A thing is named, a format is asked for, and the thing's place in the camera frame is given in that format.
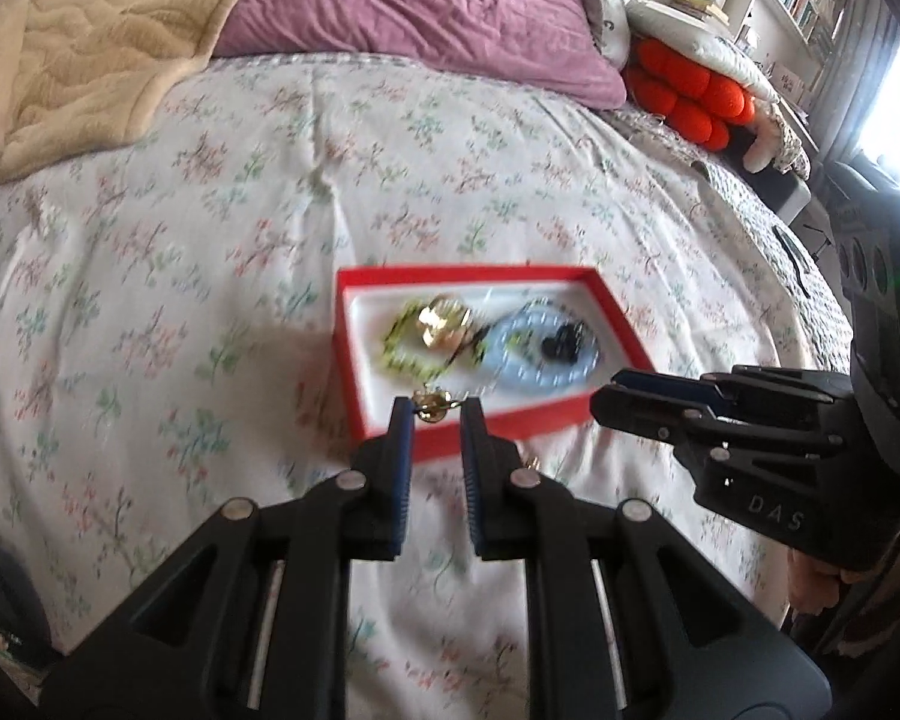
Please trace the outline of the person's right hand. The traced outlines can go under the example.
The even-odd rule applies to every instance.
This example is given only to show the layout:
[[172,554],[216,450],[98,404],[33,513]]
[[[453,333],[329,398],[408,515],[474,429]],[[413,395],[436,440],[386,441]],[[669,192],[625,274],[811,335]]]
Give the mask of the person's right hand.
[[787,553],[788,604],[797,614],[816,616],[831,610],[841,600],[841,587],[854,582],[847,571],[790,550]]

